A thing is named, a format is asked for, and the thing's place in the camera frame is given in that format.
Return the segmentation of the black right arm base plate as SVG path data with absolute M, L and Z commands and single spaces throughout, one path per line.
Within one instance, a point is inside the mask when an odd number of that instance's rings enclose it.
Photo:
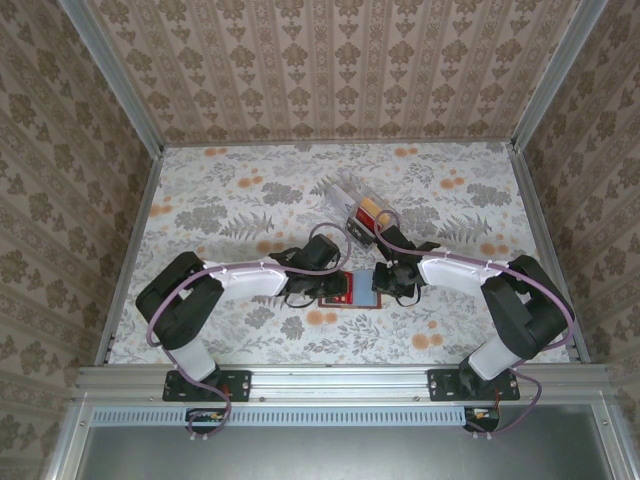
M 473 371 L 457 368 L 427 371 L 430 400 L 447 401 L 515 401 L 520 399 L 518 381 L 505 370 L 492 380 L 484 380 Z

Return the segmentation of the grey metal panel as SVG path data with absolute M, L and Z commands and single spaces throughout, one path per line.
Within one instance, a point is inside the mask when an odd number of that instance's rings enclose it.
M 617 409 L 537 407 L 490 438 L 460 427 L 98 426 L 70 410 L 46 480 L 640 480 Z

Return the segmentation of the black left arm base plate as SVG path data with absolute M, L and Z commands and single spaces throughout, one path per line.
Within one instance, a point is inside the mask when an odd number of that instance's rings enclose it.
M 221 370 L 201 380 L 223 392 L 231 402 L 249 400 L 252 372 L 249 370 Z M 224 402 L 216 393 L 188 382 L 178 370 L 166 374 L 162 400 L 165 402 Z

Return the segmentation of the brown leather card holder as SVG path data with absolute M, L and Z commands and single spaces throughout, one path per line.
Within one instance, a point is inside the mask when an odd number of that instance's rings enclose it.
M 318 300 L 321 308 L 380 309 L 381 294 L 373 290 L 373 270 L 346 272 L 347 292 L 337 297 Z

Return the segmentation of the single red card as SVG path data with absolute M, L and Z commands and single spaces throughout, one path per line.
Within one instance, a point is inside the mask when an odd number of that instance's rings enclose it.
M 328 297 L 323 303 L 328 306 L 351 306 L 354 304 L 354 275 L 352 272 L 345 272 L 346 287 L 344 292 L 337 296 Z

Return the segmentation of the aluminium front rail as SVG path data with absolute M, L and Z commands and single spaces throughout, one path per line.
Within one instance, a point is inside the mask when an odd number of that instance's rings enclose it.
M 405 406 L 430 402 L 431 370 L 442 365 L 240 365 L 252 372 L 251 406 Z M 104 365 L 79 371 L 74 402 L 158 406 L 173 367 Z M 541 405 L 613 402 L 616 394 L 602 365 L 525 364 L 518 369 L 542 385 Z

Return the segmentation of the aluminium table side rail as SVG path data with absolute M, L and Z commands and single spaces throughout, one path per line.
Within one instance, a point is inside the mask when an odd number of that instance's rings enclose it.
M 143 238 L 144 229 L 149 217 L 155 191 L 159 184 L 162 167 L 163 155 L 160 155 L 152 161 L 138 214 L 132 228 L 126 255 L 123 260 L 123 265 L 120 270 L 118 282 L 116 284 L 109 312 L 105 321 L 100 344 L 95 356 L 94 366 L 102 366 L 108 362 L 113 340 L 117 332 L 118 324 L 121 320 L 127 298 L 127 292 L 135 269 L 135 263 Z
M 554 281 L 563 297 L 569 302 L 573 312 L 577 313 L 577 309 L 571 300 L 525 157 L 521 150 L 516 149 L 510 143 L 507 143 L 507 147 L 541 266 Z

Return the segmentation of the black card stack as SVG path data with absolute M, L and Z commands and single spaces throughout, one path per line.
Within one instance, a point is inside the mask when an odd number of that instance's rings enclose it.
M 369 248 L 374 243 L 374 237 L 371 235 L 371 232 L 354 219 L 348 220 L 346 228 L 362 248 Z

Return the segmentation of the clear acrylic card box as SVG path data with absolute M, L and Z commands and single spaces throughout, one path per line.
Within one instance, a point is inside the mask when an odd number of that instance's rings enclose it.
M 324 189 L 325 209 L 330 218 L 335 223 L 341 224 L 347 231 L 346 224 L 349 219 L 354 219 L 360 223 L 355 218 L 355 211 L 364 197 L 370 197 L 379 206 L 384 207 L 384 210 L 391 210 L 391 205 L 371 187 L 365 184 L 360 177 L 357 177 L 351 171 L 342 169 L 335 178 L 329 180 Z M 388 214 L 380 213 L 375 219 L 376 226 L 378 226 L 381 231 L 395 223 Z M 371 232 L 371 235 L 374 237 L 374 243 L 369 248 L 362 248 L 348 231 L 347 233 L 355 244 L 366 252 L 375 246 L 376 236 L 374 231 Z

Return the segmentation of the aluminium frame post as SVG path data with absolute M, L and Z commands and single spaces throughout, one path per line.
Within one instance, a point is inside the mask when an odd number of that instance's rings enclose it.
M 100 69 L 120 106 L 153 160 L 162 156 L 164 141 L 130 81 L 106 30 L 99 25 L 86 0 L 59 0 L 80 38 Z
M 515 151 L 522 151 L 531 140 L 607 2 L 608 0 L 580 0 L 514 130 L 511 140 Z

